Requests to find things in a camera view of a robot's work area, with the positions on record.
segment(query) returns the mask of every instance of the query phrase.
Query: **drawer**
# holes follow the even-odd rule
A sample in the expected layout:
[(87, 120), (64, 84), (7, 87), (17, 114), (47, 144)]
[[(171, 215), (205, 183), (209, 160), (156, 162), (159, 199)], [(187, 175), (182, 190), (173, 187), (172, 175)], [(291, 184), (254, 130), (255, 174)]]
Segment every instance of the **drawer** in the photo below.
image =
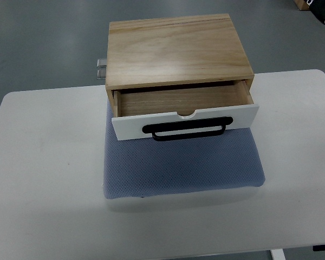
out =
[(118, 140), (174, 140), (250, 127), (258, 108), (245, 80), (126, 89), (114, 92), (112, 124)]
[(106, 92), (118, 140), (249, 127), (258, 110), (253, 79), (228, 14), (109, 25)]

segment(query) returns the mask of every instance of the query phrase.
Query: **blue mesh pad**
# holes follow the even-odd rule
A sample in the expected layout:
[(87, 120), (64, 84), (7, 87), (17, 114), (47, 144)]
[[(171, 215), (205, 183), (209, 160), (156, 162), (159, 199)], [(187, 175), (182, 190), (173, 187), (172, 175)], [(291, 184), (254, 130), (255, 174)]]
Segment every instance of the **blue mesh pad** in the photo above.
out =
[(108, 106), (103, 182), (107, 199), (259, 187), (265, 182), (249, 128), (188, 140), (118, 141), (111, 118)]

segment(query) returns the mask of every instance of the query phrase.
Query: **gray floor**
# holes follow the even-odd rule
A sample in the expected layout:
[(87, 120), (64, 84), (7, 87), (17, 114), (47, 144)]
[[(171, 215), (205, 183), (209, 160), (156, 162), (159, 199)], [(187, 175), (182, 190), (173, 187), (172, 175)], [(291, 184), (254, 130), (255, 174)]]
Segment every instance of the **gray floor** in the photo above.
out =
[[(255, 73), (325, 72), (325, 25), (298, 11), (293, 0), (0, 0), (0, 104), (12, 91), (103, 84), (96, 60), (106, 57), (110, 21), (216, 13), (230, 14)], [(285, 255), (325, 259), (311, 247)], [(271, 257), (253, 252), (200, 259)]]

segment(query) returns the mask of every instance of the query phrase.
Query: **table top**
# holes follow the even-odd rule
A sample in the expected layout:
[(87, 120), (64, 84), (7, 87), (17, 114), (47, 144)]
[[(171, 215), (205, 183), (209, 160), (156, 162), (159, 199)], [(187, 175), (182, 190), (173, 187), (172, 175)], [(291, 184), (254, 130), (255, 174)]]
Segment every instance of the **table top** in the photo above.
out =
[(0, 107), (0, 259), (151, 259), (325, 244), (325, 75), (256, 74), (259, 188), (105, 200), (104, 86)]

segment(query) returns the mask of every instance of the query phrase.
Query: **black drawer handle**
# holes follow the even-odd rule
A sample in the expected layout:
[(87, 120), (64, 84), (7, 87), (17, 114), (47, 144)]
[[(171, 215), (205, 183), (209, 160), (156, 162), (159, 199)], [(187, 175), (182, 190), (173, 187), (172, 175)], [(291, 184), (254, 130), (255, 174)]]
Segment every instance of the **black drawer handle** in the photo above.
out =
[[(178, 122), (168, 123), (155, 123), (152, 125), (146, 125), (142, 128), (145, 134), (152, 134), (155, 141), (172, 141), (180, 139), (190, 139), (198, 137), (213, 137), (215, 135), (221, 135), (225, 132), (226, 126), (233, 122), (233, 118), (230, 116), (223, 116), (221, 118), (206, 118), (196, 119)], [(197, 129), (205, 127), (221, 126), (222, 128), (215, 131), (195, 132), (186, 134), (175, 134), (175, 135), (157, 135), (156, 133), (170, 132), (186, 129)]]

